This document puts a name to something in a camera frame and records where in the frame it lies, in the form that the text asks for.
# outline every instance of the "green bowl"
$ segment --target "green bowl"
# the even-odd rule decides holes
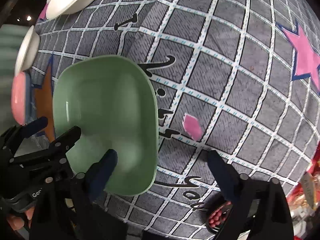
[[[57,136],[77,125],[81,138],[67,157],[75,173],[86,172],[108,149],[118,164],[106,191],[137,195],[156,175],[158,113],[146,74],[120,56],[102,56],[67,68],[55,86],[53,118]]]

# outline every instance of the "grid pattern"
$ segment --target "grid pattern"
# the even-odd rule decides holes
[[[136,24],[114,31],[134,13]],[[41,42],[31,78],[42,83],[51,54],[53,86],[64,69],[89,57],[118,54],[152,63],[175,56],[173,66],[150,70],[155,91],[165,91],[157,95],[158,107],[172,111],[159,120],[159,131],[180,132],[160,137],[155,184],[140,196],[105,193],[97,202],[156,234],[210,239],[206,203],[219,188],[205,164],[209,150],[253,178],[277,177],[288,194],[316,149],[320,99],[310,78],[291,81],[295,50],[276,26],[294,29],[296,20],[319,51],[320,22],[305,0],[95,0],[36,25]],[[199,141],[184,132],[184,113],[199,119]],[[189,176],[199,178],[183,188]]]

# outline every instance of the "metal bolt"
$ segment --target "metal bolt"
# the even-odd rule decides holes
[[[84,173],[83,172],[80,172],[80,173],[78,173],[77,175],[76,175],[76,178],[77,179],[83,179],[84,178]]]
[[[245,173],[241,173],[240,174],[240,179],[243,179],[243,180],[247,180],[249,178],[249,176]]]
[[[66,158],[62,158],[62,159],[60,159],[60,161],[59,161],[61,164],[65,164],[66,162],[67,162],[67,159]]]
[[[272,178],[271,181],[274,184],[278,184],[279,183],[279,179],[277,179],[277,178]]]
[[[52,177],[47,177],[47,178],[45,179],[45,182],[46,182],[46,183],[51,183],[51,182],[53,182],[53,178],[52,178]]]

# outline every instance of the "gray checkered tablecloth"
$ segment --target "gray checkered tablecloth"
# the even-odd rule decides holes
[[[114,30],[134,13],[137,23]],[[105,193],[97,203],[156,234],[210,239],[204,208],[219,188],[208,150],[253,178],[277,177],[288,194],[316,149],[320,100],[310,78],[291,81],[295,50],[276,26],[294,29],[296,20],[319,51],[320,22],[305,0],[95,0],[36,25],[41,43],[32,81],[42,83],[51,54],[53,86],[89,57],[152,63],[173,55],[172,66],[150,70],[155,91],[165,92],[157,94],[158,108],[172,112],[159,119],[159,132],[180,132],[160,136],[155,184],[134,197]],[[184,131],[185,113],[199,120],[199,141]]]

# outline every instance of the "star print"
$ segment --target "star print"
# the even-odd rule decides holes
[[[308,37],[300,24],[296,24],[296,32],[288,30],[280,24],[278,26],[296,50],[292,80],[311,77],[312,82],[317,88],[317,93],[320,95],[319,54],[311,47]]]

